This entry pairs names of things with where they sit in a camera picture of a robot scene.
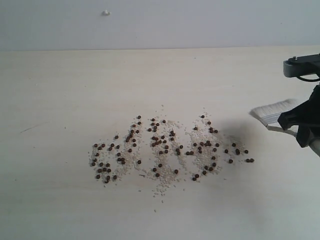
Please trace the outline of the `white wooden paint brush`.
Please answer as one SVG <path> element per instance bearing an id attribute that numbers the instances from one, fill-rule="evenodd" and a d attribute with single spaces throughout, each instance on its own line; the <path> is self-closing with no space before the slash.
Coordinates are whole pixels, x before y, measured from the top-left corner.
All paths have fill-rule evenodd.
<path id="1" fill-rule="evenodd" d="M 283 130 L 278 123 L 278 118 L 281 113 L 287 112 L 301 103 L 302 101 L 300 99 L 289 98 L 269 105 L 255 107 L 249 112 L 249 114 L 264 125 L 268 131 L 284 133 L 297 138 L 301 129 L 295 125 L 287 130 Z"/>

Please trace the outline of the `scattered rice and brown pellets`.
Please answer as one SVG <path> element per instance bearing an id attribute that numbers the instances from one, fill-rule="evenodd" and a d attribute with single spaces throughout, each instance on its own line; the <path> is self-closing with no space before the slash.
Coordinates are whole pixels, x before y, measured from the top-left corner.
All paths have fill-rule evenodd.
<path id="1" fill-rule="evenodd" d="M 102 194 L 91 195 L 89 206 L 94 216 L 104 219 L 141 211 L 148 205 L 147 200 L 135 200 L 126 190 L 114 192 L 115 187 L 124 185 L 124 178 L 138 188 L 147 179 L 156 185 L 153 196 L 164 197 L 178 183 L 212 183 L 211 176 L 224 165 L 234 171 L 236 164 L 254 162 L 239 130 L 245 111 L 237 108 L 204 112 L 192 126 L 169 119 L 162 111 L 152 117 L 139 112 L 128 130 L 119 125 L 128 116 L 118 108 L 108 111 L 91 106 L 87 115 L 91 130 L 108 134 L 108 139 L 92 145 L 89 159 L 95 180 L 104 186 Z"/>

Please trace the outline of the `small white wall hook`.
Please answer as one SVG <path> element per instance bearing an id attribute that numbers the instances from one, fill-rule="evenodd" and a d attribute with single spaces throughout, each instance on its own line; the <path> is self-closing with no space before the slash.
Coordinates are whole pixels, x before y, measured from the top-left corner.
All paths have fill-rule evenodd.
<path id="1" fill-rule="evenodd" d="M 102 16 L 109 16 L 111 13 L 108 11 L 108 10 L 104 10 L 102 13 L 101 13 L 101 15 Z"/>

